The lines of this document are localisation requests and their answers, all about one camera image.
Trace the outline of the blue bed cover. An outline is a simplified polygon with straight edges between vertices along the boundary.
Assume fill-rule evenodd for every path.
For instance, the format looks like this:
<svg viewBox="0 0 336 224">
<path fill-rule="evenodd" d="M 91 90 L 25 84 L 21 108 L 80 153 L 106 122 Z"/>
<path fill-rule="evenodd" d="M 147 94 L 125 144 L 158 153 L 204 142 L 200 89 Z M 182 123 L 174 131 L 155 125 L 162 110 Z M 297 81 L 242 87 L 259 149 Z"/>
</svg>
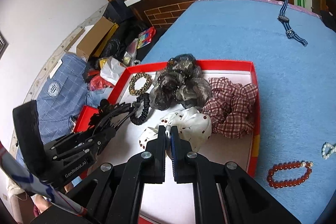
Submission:
<svg viewBox="0 0 336 224">
<path fill-rule="evenodd" d="M 335 142 L 335 32 L 319 17 L 288 8 L 286 16 L 307 46 L 288 39 L 279 2 L 202 0 L 193 3 L 146 55 L 144 63 L 182 53 L 197 59 L 247 60 L 260 93 L 261 141 L 256 181 L 267 187 L 272 165 L 313 162 L 309 180 L 272 194 L 302 223 L 333 223 L 335 157 L 321 156 Z"/>
</svg>

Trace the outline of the blue plaid cloth bag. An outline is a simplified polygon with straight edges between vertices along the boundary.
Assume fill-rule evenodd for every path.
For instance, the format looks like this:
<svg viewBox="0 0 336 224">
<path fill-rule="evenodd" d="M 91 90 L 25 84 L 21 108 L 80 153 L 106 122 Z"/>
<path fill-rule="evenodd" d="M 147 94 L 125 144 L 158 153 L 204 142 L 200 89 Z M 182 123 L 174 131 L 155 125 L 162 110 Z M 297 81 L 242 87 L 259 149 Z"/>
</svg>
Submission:
<svg viewBox="0 0 336 224">
<path fill-rule="evenodd" d="M 90 91 L 84 82 L 86 63 L 73 53 L 62 57 L 62 64 L 49 77 L 37 97 L 39 131 L 43 143 L 72 132 L 73 119 L 83 106 L 97 107 L 107 99 L 112 88 Z"/>
</svg>

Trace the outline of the white dotted scrunchie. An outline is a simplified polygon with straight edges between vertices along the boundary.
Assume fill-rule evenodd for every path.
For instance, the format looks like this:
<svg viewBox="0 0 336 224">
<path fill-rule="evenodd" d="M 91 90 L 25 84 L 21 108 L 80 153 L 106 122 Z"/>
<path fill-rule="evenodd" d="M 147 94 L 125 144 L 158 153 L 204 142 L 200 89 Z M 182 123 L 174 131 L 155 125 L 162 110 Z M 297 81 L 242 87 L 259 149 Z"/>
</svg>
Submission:
<svg viewBox="0 0 336 224">
<path fill-rule="evenodd" d="M 148 127 L 138 138 L 141 149 L 146 149 L 147 142 L 157 139 L 159 126 L 177 126 L 179 137 L 190 143 L 193 151 L 198 152 L 210 138 L 212 124 L 210 116 L 200 113 L 195 107 L 175 110 L 162 117 L 155 127 Z"/>
</svg>

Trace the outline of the leopard print scrunchie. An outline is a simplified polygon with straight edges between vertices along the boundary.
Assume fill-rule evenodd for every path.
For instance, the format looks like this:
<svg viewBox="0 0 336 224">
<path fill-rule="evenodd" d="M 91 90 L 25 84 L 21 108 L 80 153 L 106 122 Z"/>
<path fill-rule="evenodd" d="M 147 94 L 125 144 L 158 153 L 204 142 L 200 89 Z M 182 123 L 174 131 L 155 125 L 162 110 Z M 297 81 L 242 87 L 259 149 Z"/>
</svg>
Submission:
<svg viewBox="0 0 336 224">
<path fill-rule="evenodd" d="M 152 77 L 147 73 L 137 73 L 132 76 L 129 81 L 129 94 L 132 96 L 140 96 L 146 93 L 152 85 Z"/>
</svg>

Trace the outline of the grey black mesh scrunchie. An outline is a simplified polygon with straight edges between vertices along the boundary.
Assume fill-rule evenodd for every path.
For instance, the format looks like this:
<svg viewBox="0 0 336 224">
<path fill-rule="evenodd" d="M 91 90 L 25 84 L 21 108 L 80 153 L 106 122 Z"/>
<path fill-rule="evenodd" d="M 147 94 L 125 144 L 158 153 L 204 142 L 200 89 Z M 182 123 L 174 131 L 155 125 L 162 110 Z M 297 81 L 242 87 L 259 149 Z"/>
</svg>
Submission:
<svg viewBox="0 0 336 224">
<path fill-rule="evenodd" d="M 166 67 L 155 74 L 153 86 L 149 99 L 150 107 L 156 110 L 167 110 L 175 103 L 185 109 L 200 110 L 212 97 L 210 84 L 192 54 L 171 58 Z"/>
</svg>

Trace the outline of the small red box lid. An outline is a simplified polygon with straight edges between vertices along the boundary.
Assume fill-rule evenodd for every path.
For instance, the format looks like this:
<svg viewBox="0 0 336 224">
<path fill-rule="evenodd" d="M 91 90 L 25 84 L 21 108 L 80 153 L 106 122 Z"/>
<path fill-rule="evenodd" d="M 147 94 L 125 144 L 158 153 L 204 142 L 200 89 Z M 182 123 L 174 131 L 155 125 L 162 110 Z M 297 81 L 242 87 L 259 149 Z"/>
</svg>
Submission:
<svg viewBox="0 0 336 224">
<path fill-rule="evenodd" d="M 86 131 L 89 128 L 90 119 L 94 114 L 98 114 L 98 109 L 84 105 L 73 131 L 75 133 Z"/>
</svg>

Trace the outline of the red white tray box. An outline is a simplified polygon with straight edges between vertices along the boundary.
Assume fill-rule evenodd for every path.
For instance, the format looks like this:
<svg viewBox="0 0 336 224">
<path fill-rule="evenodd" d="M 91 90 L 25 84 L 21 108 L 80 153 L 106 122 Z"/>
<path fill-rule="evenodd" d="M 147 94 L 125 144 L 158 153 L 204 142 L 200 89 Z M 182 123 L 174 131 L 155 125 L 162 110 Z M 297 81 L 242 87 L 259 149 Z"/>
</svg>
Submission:
<svg viewBox="0 0 336 224">
<path fill-rule="evenodd" d="M 118 165 L 145 151 L 146 143 L 157 137 L 160 125 L 177 126 L 181 139 L 190 142 L 193 151 L 209 161 L 225 164 L 236 162 L 250 176 L 255 175 L 260 143 L 260 110 L 257 95 L 255 67 L 250 61 L 199 60 L 201 74 L 193 79 L 191 90 L 203 84 L 210 87 L 210 99 L 200 110 L 197 106 L 186 108 L 171 102 L 165 110 L 150 108 L 146 121 L 135 125 L 129 119 L 117 130 L 90 171 L 102 163 Z M 167 62 L 137 65 L 126 68 L 108 97 L 110 103 L 132 103 L 148 83 L 158 84 Z M 195 223 L 192 184 L 174 181 L 172 160 L 166 155 L 163 184 L 145 184 L 139 223 Z"/>
</svg>

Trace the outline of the red white plaid scrunchie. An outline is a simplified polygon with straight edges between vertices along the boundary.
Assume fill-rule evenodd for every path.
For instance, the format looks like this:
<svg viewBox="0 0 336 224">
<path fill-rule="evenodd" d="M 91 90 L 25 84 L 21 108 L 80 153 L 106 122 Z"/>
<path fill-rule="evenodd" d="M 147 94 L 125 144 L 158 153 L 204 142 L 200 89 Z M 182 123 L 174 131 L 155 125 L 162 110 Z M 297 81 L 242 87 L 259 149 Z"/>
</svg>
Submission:
<svg viewBox="0 0 336 224">
<path fill-rule="evenodd" d="M 202 108 L 210 116 L 212 133 L 237 139 L 253 133 L 253 108 L 258 87 L 253 83 L 235 84 L 226 77 L 210 78 L 212 97 Z"/>
</svg>

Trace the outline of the cardboard box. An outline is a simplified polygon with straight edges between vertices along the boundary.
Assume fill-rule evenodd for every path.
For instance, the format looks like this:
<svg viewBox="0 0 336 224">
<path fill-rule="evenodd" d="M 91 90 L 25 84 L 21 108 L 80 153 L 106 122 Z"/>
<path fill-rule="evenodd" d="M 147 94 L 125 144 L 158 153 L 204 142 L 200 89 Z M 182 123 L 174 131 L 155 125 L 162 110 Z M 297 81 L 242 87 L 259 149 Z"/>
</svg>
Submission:
<svg viewBox="0 0 336 224">
<path fill-rule="evenodd" d="M 99 57 L 108 40 L 118 29 L 118 24 L 102 17 L 94 25 L 85 26 L 70 42 L 66 52 L 75 53 L 85 62 Z"/>
</svg>

